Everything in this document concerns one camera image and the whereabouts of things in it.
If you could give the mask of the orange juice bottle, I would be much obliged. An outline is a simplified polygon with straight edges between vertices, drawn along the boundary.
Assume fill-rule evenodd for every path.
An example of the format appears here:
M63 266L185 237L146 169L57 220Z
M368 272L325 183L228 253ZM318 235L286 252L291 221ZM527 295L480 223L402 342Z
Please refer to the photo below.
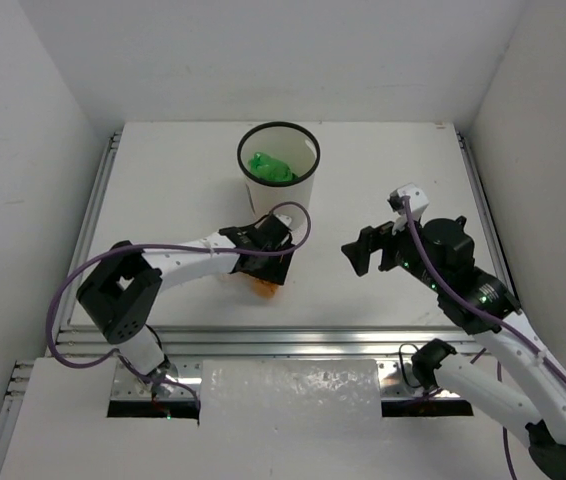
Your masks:
M251 283L252 291L263 299L273 299L279 290L279 286L275 283L267 282L260 279L253 279Z

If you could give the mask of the green plastic bottle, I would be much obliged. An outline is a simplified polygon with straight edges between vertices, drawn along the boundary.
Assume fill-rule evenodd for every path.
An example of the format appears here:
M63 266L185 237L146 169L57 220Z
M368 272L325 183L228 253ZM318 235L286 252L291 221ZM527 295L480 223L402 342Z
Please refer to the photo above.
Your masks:
M248 161L248 167L254 177L265 182L286 183L297 179L286 162L264 152L255 152Z

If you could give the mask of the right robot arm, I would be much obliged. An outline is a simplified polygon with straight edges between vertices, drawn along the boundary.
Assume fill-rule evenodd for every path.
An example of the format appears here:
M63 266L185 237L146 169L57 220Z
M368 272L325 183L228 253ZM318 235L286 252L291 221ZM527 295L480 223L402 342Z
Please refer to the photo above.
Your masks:
M402 219L365 227L342 246L355 273L369 271L381 252L380 270L403 268L437 295L439 308L491 353L518 384L498 382L435 338L411 357L419 388L457 393L498 422L527 448L550 479L566 479L566 372L531 328L504 283L475 264L466 219L437 218L410 227Z

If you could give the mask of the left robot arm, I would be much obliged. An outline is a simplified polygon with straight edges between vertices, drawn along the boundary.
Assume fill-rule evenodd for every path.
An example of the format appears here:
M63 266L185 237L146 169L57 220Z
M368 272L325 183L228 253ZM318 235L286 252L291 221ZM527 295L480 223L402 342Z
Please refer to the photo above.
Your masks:
M146 326L159 294L207 276L246 274L282 285L292 259L292 219L269 214L258 223L223 228L189 242L184 251L141 248L128 241L124 251L97 264L76 298L108 344L143 376L155 377L167 356Z

